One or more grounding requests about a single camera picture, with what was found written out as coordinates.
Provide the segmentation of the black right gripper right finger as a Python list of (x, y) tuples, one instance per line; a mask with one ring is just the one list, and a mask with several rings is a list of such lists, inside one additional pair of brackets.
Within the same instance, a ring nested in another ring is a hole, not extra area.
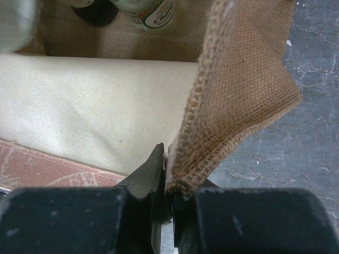
[(199, 188), (173, 197), (179, 253), (334, 253), (319, 199), (297, 188)]

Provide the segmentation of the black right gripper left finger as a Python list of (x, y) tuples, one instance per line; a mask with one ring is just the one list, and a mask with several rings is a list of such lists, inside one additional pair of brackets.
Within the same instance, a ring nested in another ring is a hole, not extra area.
[(1, 253), (160, 253), (164, 146), (113, 187), (21, 188), (1, 200)]

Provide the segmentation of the burlap canvas tote bag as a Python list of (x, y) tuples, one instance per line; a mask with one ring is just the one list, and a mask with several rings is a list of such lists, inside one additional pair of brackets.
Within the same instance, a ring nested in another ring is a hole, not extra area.
[(196, 189), (245, 138), (297, 106), (282, 64), (294, 1), (177, 1), (146, 32), (43, 1), (30, 43), (1, 56), (1, 141), (128, 176), (173, 147), (169, 191)]

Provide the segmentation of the red-capped beverage bottle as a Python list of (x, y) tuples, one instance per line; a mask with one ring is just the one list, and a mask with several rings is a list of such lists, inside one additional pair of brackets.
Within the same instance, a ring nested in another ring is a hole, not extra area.
[(99, 27), (110, 24), (119, 12), (109, 0), (70, 1), (69, 4), (80, 19)]

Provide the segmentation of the brown wooden board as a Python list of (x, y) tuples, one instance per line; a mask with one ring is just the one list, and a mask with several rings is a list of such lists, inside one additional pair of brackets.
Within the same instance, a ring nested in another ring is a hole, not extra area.
[(1, 141), (1, 190), (23, 187), (110, 187), (125, 176), (16, 143)]

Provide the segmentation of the green soda water bottle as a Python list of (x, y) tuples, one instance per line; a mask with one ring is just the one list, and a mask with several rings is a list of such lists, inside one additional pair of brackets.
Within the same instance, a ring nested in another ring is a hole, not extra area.
[(145, 31), (161, 31), (170, 25), (175, 0), (111, 1), (130, 21)]

